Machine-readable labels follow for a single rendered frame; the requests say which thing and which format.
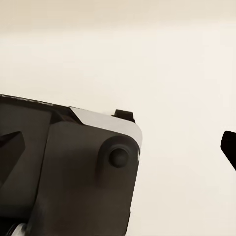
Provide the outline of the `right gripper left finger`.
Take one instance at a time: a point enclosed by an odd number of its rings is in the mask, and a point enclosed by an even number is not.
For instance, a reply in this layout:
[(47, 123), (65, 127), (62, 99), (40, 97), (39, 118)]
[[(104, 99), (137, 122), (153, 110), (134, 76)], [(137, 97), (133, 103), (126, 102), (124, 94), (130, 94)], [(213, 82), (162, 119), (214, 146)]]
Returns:
[(26, 149), (21, 131), (0, 136), (0, 190)]

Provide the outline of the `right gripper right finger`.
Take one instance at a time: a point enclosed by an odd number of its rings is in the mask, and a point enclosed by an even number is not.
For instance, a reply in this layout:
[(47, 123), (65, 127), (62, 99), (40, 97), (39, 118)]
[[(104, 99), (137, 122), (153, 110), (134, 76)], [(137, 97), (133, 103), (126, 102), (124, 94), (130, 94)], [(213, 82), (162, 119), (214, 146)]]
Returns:
[(225, 131), (220, 147), (236, 170), (236, 132)]

